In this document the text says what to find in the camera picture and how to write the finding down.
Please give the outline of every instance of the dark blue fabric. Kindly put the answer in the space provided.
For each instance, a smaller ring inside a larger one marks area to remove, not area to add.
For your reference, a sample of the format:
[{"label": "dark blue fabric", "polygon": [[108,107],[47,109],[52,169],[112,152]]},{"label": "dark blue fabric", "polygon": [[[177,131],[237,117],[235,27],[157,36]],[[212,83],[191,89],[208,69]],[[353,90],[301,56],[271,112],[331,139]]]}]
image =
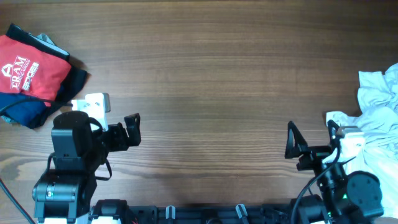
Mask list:
[{"label": "dark blue fabric", "polygon": [[[0,108],[3,108],[18,100],[31,98],[23,94],[0,93]],[[42,102],[26,102],[15,105],[6,111],[6,116],[17,121],[23,126],[28,124],[37,116],[43,113],[46,106]]]}]

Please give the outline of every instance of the black cable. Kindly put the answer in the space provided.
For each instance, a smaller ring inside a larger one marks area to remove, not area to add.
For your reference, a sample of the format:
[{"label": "black cable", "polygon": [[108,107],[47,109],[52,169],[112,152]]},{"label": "black cable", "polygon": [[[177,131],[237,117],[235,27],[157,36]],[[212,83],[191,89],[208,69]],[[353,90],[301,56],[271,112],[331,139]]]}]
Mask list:
[{"label": "black cable", "polygon": [[90,124],[94,124],[95,126],[98,127],[97,130],[93,131],[93,135],[94,136],[102,135],[102,132],[104,131],[104,129],[102,128],[101,123],[99,121],[97,121],[95,118],[88,118],[88,121],[90,122]]},{"label": "black cable", "polygon": [[351,161],[352,161],[353,159],[355,159],[355,158],[356,158],[356,156],[355,156],[355,157],[352,157],[351,159],[349,159],[349,160],[347,160],[347,161],[345,161],[345,162],[343,162],[341,165],[345,165],[345,164],[351,162]]},{"label": "black cable", "polygon": [[308,192],[310,192],[310,195],[313,195],[310,187],[308,188]]},{"label": "black cable", "polygon": [[295,214],[296,214],[296,210],[297,207],[299,206],[299,203],[301,201],[301,199],[303,198],[304,194],[306,193],[306,191],[317,181],[319,180],[323,175],[325,175],[332,167],[334,167],[337,164],[338,159],[340,158],[340,153],[341,153],[341,148],[340,146],[337,147],[337,156],[335,157],[335,159],[333,160],[333,162],[331,162],[330,167],[326,168],[322,173],[320,173],[318,176],[314,177],[313,179],[311,179],[306,186],[303,188],[303,190],[301,190],[301,192],[299,193],[299,195],[297,196],[297,200],[294,203],[293,209],[292,209],[292,214],[290,216],[290,224],[294,224],[295,223]]},{"label": "black cable", "polygon": [[[6,113],[6,110],[8,110],[9,108],[11,108],[15,105],[18,105],[20,103],[25,103],[25,102],[33,102],[33,101],[51,103],[51,104],[57,105],[57,106],[73,106],[71,103],[61,103],[61,102],[39,99],[39,98],[26,98],[23,100],[15,101],[15,102],[3,107],[0,110],[0,116],[3,116]],[[47,168],[45,170],[45,173],[48,172],[50,169],[51,158],[53,157],[53,155],[54,155],[54,153],[51,153],[47,160]],[[26,218],[26,220],[30,224],[35,224],[35,221],[33,221],[32,217],[30,217],[30,215],[24,210],[24,208],[22,208],[22,206],[18,203],[18,201],[14,198],[14,196],[12,196],[11,192],[8,190],[8,188],[6,187],[6,185],[4,184],[4,182],[2,181],[1,178],[0,178],[0,187],[2,188],[4,193],[7,195],[7,197],[11,200],[11,202],[15,205],[15,207],[17,207],[17,209],[23,214],[23,216]]]},{"label": "black cable", "polygon": [[71,104],[71,103],[62,103],[62,102],[56,102],[56,101],[53,101],[53,100],[45,100],[45,99],[40,99],[40,98],[26,98],[26,99],[23,99],[23,100],[15,101],[15,102],[3,107],[0,110],[0,116],[3,116],[6,113],[6,110],[8,110],[9,108],[12,108],[15,105],[18,105],[20,103],[35,102],[35,101],[44,102],[44,103],[51,103],[52,105],[56,105],[56,106],[73,106],[73,104]]},{"label": "black cable", "polygon": [[106,164],[106,168],[108,169],[108,172],[109,172],[109,177],[95,177],[96,180],[107,181],[107,180],[111,179],[111,177],[112,177],[111,164],[109,164],[109,161],[107,159],[105,159],[105,164]]},{"label": "black cable", "polygon": [[4,193],[10,198],[10,200],[14,203],[15,207],[18,208],[18,210],[23,214],[23,216],[27,219],[27,221],[30,224],[35,224],[35,221],[33,221],[32,217],[22,208],[22,206],[18,203],[18,201],[12,196],[11,192],[8,190],[4,182],[0,178],[0,187],[4,191]]}]

